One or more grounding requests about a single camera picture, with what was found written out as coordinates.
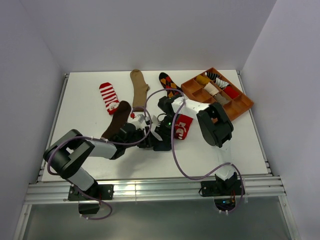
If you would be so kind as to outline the navy blue sock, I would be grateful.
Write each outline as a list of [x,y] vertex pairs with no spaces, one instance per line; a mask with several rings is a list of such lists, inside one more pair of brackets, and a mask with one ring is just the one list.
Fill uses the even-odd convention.
[[152,136],[153,150],[155,152],[166,152],[172,149],[171,138],[165,136],[162,140],[158,140],[155,136]]

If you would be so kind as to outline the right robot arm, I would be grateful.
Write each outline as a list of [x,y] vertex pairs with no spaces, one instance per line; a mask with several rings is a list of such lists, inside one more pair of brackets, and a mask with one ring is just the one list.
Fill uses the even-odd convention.
[[[222,195],[229,194],[240,173],[230,162],[230,143],[234,127],[222,105],[218,102],[209,104],[185,99],[181,94],[173,97],[163,96],[157,105],[166,117],[155,128],[155,132],[162,137],[165,144],[170,145],[175,165],[180,173],[190,180],[203,180],[214,173],[217,191]],[[184,128],[182,124],[178,123],[178,117],[181,115],[197,120],[203,139],[215,149],[217,154],[218,166],[204,176],[188,176],[179,165],[175,153],[174,137],[175,127]]]

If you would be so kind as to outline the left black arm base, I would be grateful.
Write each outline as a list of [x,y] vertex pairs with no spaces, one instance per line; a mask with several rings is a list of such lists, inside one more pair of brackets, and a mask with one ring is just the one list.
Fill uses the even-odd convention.
[[78,202],[78,212],[81,215],[93,217],[106,206],[100,203],[100,201],[110,201],[113,199],[114,185],[94,184],[83,192],[84,194],[77,187],[71,186],[67,200],[69,202]]

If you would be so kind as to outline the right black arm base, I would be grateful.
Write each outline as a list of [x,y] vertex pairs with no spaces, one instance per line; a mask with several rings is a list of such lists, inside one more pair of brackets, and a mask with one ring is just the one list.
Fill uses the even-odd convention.
[[226,214],[237,206],[236,197],[243,198],[245,193],[244,184],[236,172],[226,180],[215,175],[215,180],[201,181],[198,191],[201,197],[222,197],[215,199],[214,205],[219,212]]

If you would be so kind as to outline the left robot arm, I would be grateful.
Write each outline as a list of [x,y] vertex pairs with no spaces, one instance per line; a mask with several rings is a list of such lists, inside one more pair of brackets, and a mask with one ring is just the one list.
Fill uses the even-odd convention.
[[91,200],[98,193],[97,181],[82,167],[88,157],[116,160],[124,155],[127,148],[157,149],[161,142],[149,126],[137,127],[125,123],[110,140],[92,138],[72,129],[43,154],[49,170],[79,188],[79,194]]

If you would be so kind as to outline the red patterned sock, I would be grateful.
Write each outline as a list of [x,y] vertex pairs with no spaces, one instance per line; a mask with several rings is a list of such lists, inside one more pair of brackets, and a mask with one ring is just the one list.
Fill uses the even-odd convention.
[[179,114],[174,125],[174,137],[179,140],[184,140],[189,132],[193,119],[189,116]]

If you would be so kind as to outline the brown striped-cuff sock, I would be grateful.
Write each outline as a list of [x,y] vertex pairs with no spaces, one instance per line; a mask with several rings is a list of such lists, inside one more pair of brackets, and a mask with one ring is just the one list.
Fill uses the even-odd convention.
[[101,135],[101,139],[109,140],[116,135],[121,127],[128,121],[128,117],[131,114],[131,105],[127,101],[121,101],[108,128]]

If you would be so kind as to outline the tan sock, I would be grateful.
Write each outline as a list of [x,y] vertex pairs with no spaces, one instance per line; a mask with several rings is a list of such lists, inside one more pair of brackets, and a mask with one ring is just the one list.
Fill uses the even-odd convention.
[[147,100],[147,92],[150,89],[149,85],[145,82],[142,72],[134,69],[130,73],[130,79],[133,85],[133,101],[132,107],[136,112],[143,112]]

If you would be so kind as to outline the black argyle sock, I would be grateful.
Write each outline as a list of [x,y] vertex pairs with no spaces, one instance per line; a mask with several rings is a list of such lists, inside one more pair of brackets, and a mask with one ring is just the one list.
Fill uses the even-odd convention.
[[183,91],[179,86],[177,86],[172,81],[170,76],[168,74],[166,74],[165,72],[161,72],[159,74],[158,78],[159,78],[160,84],[166,90],[166,95],[167,95],[168,98],[172,98],[175,95],[179,95],[180,92]]

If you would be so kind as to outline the red white striped sock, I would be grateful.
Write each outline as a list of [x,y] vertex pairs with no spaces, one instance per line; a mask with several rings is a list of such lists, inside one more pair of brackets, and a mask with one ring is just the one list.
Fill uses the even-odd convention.
[[99,92],[108,114],[113,115],[117,111],[120,104],[113,85],[109,82],[102,83],[99,86]]

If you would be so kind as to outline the cream rolled sock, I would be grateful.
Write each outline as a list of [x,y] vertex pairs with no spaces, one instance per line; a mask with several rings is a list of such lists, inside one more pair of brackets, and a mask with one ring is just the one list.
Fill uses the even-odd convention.
[[218,94],[220,91],[212,84],[212,83],[208,83],[207,85],[205,85],[203,87],[203,89],[205,91],[207,91],[211,96],[215,96],[216,94]]

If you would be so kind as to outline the mustard rolled sock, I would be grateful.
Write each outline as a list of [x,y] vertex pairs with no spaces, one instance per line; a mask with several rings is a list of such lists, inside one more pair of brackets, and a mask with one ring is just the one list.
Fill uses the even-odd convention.
[[211,82],[211,80],[206,77],[206,76],[203,76],[203,75],[197,75],[196,78],[195,78],[195,81],[201,85],[203,88]]

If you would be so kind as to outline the orange compartment tray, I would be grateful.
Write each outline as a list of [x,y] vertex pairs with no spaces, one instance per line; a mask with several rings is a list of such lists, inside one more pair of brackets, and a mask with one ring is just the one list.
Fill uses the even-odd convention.
[[248,111],[254,102],[215,68],[181,84],[183,93],[200,103],[219,103],[231,121]]

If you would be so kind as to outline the black white striped rolled sock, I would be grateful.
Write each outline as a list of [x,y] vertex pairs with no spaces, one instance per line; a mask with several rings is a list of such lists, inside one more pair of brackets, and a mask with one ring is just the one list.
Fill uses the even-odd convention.
[[210,71],[206,71],[204,73],[205,76],[207,76],[210,80],[214,81],[216,80],[217,78],[220,78],[221,76],[217,73],[214,73],[214,72],[210,72]]

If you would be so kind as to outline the red rolled sock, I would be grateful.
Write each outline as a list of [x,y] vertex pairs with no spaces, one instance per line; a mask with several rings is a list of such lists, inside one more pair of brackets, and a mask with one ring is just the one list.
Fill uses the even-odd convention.
[[238,97],[240,94],[234,90],[230,85],[227,86],[226,88],[223,89],[223,91],[231,98],[231,99],[235,99],[236,97]]

